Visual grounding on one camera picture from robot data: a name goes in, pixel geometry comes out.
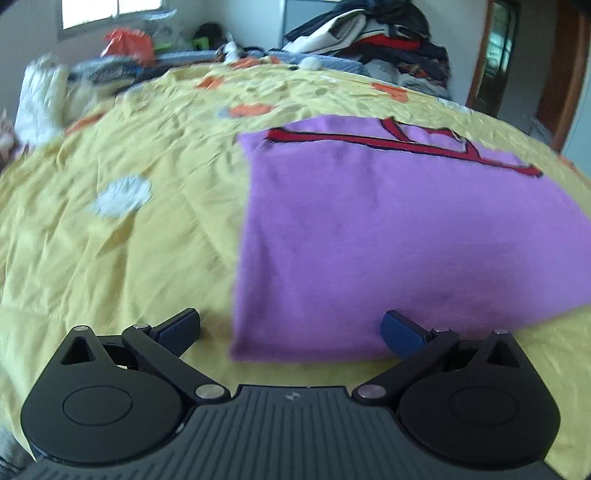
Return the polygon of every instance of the white ball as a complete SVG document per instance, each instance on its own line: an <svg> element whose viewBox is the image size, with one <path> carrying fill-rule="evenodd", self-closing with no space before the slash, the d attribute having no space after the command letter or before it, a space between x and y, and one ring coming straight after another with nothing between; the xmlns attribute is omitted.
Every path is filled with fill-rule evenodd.
<svg viewBox="0 0 591 480"><path fill-rule="evenodd" d="M315 57L306 57L300 62L300 68L303 70L323 70L322 62Z"/></svg>

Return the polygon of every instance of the logo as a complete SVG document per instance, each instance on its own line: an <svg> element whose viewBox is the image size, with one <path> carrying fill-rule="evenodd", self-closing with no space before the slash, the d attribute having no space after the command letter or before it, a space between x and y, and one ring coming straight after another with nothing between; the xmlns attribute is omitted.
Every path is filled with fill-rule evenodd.
<svg viewBox="0 0 591 480"><path fill-rule="evenodd" d="M285 397L289 401L297 401L301 398L301 395L298 392L291 392L288 393Z"/></svg>

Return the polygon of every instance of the door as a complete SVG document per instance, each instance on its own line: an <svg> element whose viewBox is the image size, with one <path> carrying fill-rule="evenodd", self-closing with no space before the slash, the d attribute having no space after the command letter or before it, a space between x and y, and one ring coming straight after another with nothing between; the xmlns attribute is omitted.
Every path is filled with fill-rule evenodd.
<svg viewBox="0 0 591 480"><path fill-rule="evenodd" d="M487 40L483 44L476 85L470 92L469 106L496 117L507 84L511 56L519 21L519 3L494 0L488 15Z"/></svg>
<svg viewBox="0 0 591 480"><path fill-rule="evenodd" d="M570 0L558 0L552 68L536 118L552 134L550 146L561 151L573 121L586 70L589 23Z"/></svg>

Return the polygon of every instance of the window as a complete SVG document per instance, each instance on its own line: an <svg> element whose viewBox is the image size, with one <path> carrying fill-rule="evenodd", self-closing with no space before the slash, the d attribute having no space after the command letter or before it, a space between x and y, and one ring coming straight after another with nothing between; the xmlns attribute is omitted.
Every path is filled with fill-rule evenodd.
<svg viewBox="0 0 591 480"><path fill-rule="evenodd" d="M61 0L60 22L63 33L99 20L112 20L120 15L158 10L165 0Z"/></svg>

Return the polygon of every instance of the white patch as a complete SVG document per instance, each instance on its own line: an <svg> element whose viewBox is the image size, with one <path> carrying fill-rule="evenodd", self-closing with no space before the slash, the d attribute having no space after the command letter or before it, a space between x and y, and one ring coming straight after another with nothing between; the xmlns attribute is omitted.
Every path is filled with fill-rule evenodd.
<svg viewBox="0 0 591 480"><path fill-rule="evenodd" d="M458 111L458 112L463 112L463 113L472 113L473 110L468 108L465 105L460 105L459 103L456 102L452 102L451 100L445 100L445 98L438 98L437 100L439 100L443 105L449 107L449 108L453 108L454 110Z"/></svg>
<svg viewBox="0 0 591 480"><path fill-rule="evenodd" d="M302 70L323 70L324 66L320 60L314 57L306 57L300 62L300 68Z"/></svg>
<svg viewBox="0 0 591 480"><path fill-rule="evenodd" d="M129 176L112 181L99 193L92 204L97 215L120 218L139 210L152 198L150 182L142 177Z"/></svg>

